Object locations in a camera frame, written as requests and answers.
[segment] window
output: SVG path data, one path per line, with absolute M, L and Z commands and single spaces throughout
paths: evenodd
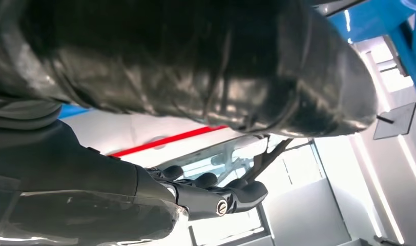
M 242 177 L 254 166 L 253 156 L 263 152 L 252 151 L 259 148 L 254 143 L 260 138 L 239 137 L 168 161 L 159 165 L 158 168 L 181 166 L 184 170 L 183 178 L 188 179 L 196 179 L 203 173 L 211 172 L 218 178 L 217 186 L 223 187 L 230 181 Z M 285 139 L 283 136 L 271 135 L 269 142 L 265 142 L 263 150 L 268 145 L 268 150 L 272 151 Z M 270 196 L 274 197 L 321 179 L 319 165 L 310 147 L 312 143 L 307 138 L 294 139 L 288 145 L 287 150 L 257 178 L 269 190 L 267 202 L 264 204 L 269 203 Z M 190 225 L 194 246 L 220 245 L 253 235 L 269 235 L 268 222 L 262 206 L 244 213 L 191 221 Z
M 381 75 L 383 84 L 388 92 L 399 91 L 413 86 L 413 81 L 410 76 L 402 76 L 397 68 L 382 72 Z

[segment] fluorescent light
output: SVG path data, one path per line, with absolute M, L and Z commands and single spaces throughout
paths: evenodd
M 344 10 L 344 14 L 345 14 L 345 20 L 347 22 L 347 32 L 351 31 L 351 27 L 350 27 L 350 13 L 348 12 L 348 9 Z
M 365 210 L 366 210 L 366 213 L 368 214 L 369 220 L 371 221 L 371 225 L 374 228 L 374 232 L 376 233 L 376 236 L 378 237 L 383 236 L 382 231 L 380 230 L 380 226 L 377 223 L 377 219 L 374 214 L 374 211 L 372 210 L 372 207 L 367 205 Z
M 380 184 L 379 178 L 376 174 L 376 171 L 374 169 L 373 163 L 371 161 L 371 157 L 369 157 L 369 153 L 365 148 L 365 143 L 363 142 L 363 139 L 360 134 L 355 134 L 354 136 L 356 144 L 359 148 L 359 152 L 363 158 L 363 161 L 365 162 L 366 169 L 371 176 L 372 183 L 374 184 L 377 194 L 382 201 L 383 208 L 387 214 L 387 217 L 389 218 L 389 222 L 393 228 L 393 231 L 395 232 L 395 236 L 397 237 L 397 240 L 400 244 L 404 244 L 404 238 L 401 234 L 400 228 L 398 227 L 397 222 L 395 221 L 395 217 L 393 216 L 392 210 L 390 209 L 389 203 L 386 199 L 386 196 L 383 192 L 383 188 Z
M 24 242 L 24 241 L 35 241 L 35 240 L 48 240 L 47 238 L 43 237 L 31 237 L 31 238 L 7 238 L 7 237 L 0 237 L 0 241 L 10 241 L 10 242 Z
M 414 177 L 416 178 L 416 162 L 410 152 L 409 147 L 407 146 L 406 140 L 403 136 L 398 136 L 398 142 L 400 142 L 401 149 L 403 149 L 404 155 L 406 156 L 407 162 L 413 172 Z
M 372 80 L 374 81 L 377 95 L 379 97 L 379 102 L 383 106 L 383 109 L 386 112 L 389 112 L 390 111 L 389 100 L 386 97 L 386 94 L 381 86 L 383 84 L 383 79 L 381 77 L 380 71 L 378 70 L 377 64 L 374 62 L 374 59 L 372 58 L 371 52 L 368 52 L 365 54 L 365 56 L 362 56 L 362 60 L 364 60 L 365 65 L 366 67 L 368 67 L 368 70 L 372 76 Z M 407 162 L 409 163 L 410 169 L 412 170 L 413 175 L 416 179 L 416 162 L 407 145 L 407 142 L 405 138 L 401 135 L 399 135 L 397 139 L 398 139 L 398 142 L 400 143 L 401 149 L 403 150 L 404 156 L 406 157 Z

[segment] gray fabric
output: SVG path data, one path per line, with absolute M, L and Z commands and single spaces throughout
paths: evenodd
M 0 128 L 39 129 L 57 120 L 61 104 L 40 100 L 0 100 Z

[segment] glass window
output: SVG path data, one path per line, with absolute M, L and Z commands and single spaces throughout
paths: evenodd
M 392 60 L 392 53 L 390 52 L 383 38 L 378 37 L 375 40 L 375 43 L 373 43 L 371 46 L 371 56 L 374 59 L 374 62 L 377 64 L 388 60 Z
M 388 92 L 399 91 L 413 86 L 410 76 L 404 77 L 398 69 L 391 69 L 381 73 L 383 84 Z
M 322 179 L 311 144 L 286 150 L 256 178 L 268 189 L 265 207 L 272 206 L 271 200 L 285 192 Z
M 268 148 L 272 150 L 285 139 L 286 137 L 283 136 L 271 135 Z M 255 139 L 254 136 L 240 137 L 168 161 L 158 168 L 182 166 L 183 178 L 188 179 L 196 179 L 203 173 L 211 172 L 218 178 L 217 186 L 223 187 L 230 181 L 242 177 L 254 166 L 253 156 L 263 152 L 255 151 L 259 148 L 255 145 L 256 142 L 261 142 L 259 140 L 260 137 Z M 275 197 L 295 187 L 321 179 L 319 166 L 309 144 L 306 138 L 294 139 L 288 145 L 287 151 L 258 176 L 257 180 L 263 182 L 269 191 L 264 204 L 269 203 L 270 196 Z M 197 245 L 220 245 L 265 230 L 257 209 L 220 218 L 192 221 L 190 225 Z

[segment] red stripe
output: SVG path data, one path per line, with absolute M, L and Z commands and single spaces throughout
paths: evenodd
M 138 151 L 142 151 L 142 150 L 146 150 L 146 149 L 150 149 L 150 148 L 154 148 L 160 145 L 165 145 L 165 144 L 169 144 L 171 142 L 175 142 L 178 140 L 183 140 L 189 137 L 194 137 L 194 136 L 198 136 L 201 134 L 205 134 L 208 132 L 214 132 L 220 129 L 224 129 L 226 128 L 225 126 L 222 127 L 203 127 L 203 128 L 199 128 L 196 130 L 192 130 L 189 132 L 184 132 L 175 136 L 171 136 L 171 137 L 166 137 L 157 141 L 153 141 L 153 142 L 149 142 L 145 145 L 140 145 L 140 146 L 136 146 L 130 149 L 126 149 L 126 150 L 122 150 L 116 153 L 111 154 L 112 156 L 116 156 L 116 157 L 120 157 L 120 156 L 124 156 L 124 155 L 129 155 Z

